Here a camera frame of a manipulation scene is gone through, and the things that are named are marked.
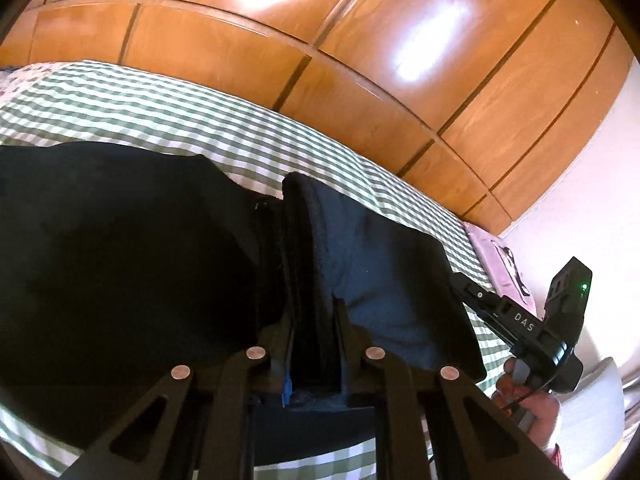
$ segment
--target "handheld device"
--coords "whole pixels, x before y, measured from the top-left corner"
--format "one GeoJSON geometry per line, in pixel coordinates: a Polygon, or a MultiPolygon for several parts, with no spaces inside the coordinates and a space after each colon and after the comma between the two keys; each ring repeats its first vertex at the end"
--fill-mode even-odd
{"type": "MultiPolygon", "coordinates": [[[[508,296],[485,290],[462,272],[453,274],[451,286],[510,346],[516,357],[514,382],[532,390],[564,394],[575,390],[584,369],[574,348],[584,324],[592,276],[580,260],[571,258],[551,281],[542,320],[508,296]]],[[[533,422],[523,408],[514,410],[513,418],[524,431],[533,422]]]]}

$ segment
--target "pillow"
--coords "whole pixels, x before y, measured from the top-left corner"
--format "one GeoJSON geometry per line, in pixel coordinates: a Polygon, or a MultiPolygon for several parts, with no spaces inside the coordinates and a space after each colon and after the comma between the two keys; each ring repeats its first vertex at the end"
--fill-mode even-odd
{"type": "Polygon", "coordinates": [[[476,225],[462,223],[498,295],[508,296],[536,316],[536,302],[522,281],[513,253],[505,241],[476,225]]]}
{"type": "Polygon", "coordinates": [[[582,378],[574,392],[558,396],[562,422],[558,444],[564,473],[571,477],[604,457],[622,438],[622,380],[611,357],[582,378]]]}
{"type": "Polygon", "coordinates": [[[584,471],[580,471],[571,480],[604,480],[622,456],[622,440],[609,451],[605,456],[598,460],[595,464],[590,465],[584,471]]]}

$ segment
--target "hand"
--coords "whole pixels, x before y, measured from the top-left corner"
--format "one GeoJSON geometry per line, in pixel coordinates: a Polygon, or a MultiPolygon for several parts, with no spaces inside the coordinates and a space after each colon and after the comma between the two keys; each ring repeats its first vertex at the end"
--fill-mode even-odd
{"type": "MultiPolygon", "coordinates": [[[[531,390],[513,382],[511,374],[516,359],[510,358],[504,363],[504,375],[498,378],[496,391],[492,395],[493,402],[503,408],[507,404],[528,394],[531,390]]],[[[556,440],[560,430],[560,401],[552,394],[536,392],[520,403],[520,406],[530,410],[536,419],[529,428],[527,435],[542,451],[551,455],[556,449],[556,440]]]]}

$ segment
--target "striped bedsheet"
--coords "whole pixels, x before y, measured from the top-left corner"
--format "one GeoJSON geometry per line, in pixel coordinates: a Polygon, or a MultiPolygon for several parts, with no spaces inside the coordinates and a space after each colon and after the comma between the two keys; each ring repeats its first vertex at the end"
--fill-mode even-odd
{"type": "MultiPolygon", "coordinates": [[[[282,196],[291,171],[306,173],[396,222],[436,237],[454,271],[488,289],[460,220],[370,160],[327,136],[240,98],[166,76],[95,61],[39,64],[0,88],[0,144],[52,146],[73,140],[116,142],[162,153],[203,154],[238,184],[282,196]]],[[[488,395],[508,348],[467,309],[488,395]]],[[[60,475],[81,453],[0,406],[0,438],[60,475]]],[[[375,478],[375,441],[295,462],[256,468],[258,480],[375,478]]]]}

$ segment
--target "copper rivet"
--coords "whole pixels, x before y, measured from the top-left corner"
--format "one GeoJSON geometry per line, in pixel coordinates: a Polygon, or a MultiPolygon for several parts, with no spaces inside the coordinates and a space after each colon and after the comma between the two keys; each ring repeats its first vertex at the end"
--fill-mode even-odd
{"type": "Polygon", "coordinates": [[[378,359],[382,359],[385,356],[385,350],[383,348],[380,348],[379,346],[370,346],[369,348],[367,348],[365,354],[369,359],[377,361],[378,359]]]}
{"type": "Polygon", "coordinates": [[[246,351],[246,356],[249,359],[262,359],[267,355],[267,351],[261,346],[252,346],[246,351]]]}
{"type": "Polygon", "coordinates": [[[453,366],[444,366],[440,369],[440,375],[447,381],[455,381],[460,377],[460,371],[453,366]]]}
{"type": "Polygon", "coordinates": [[[191,375],[191,369],[187,365],[177,365],[171,370],[171,377],[180,381],[181,379],[186,379],[191,375]]]}

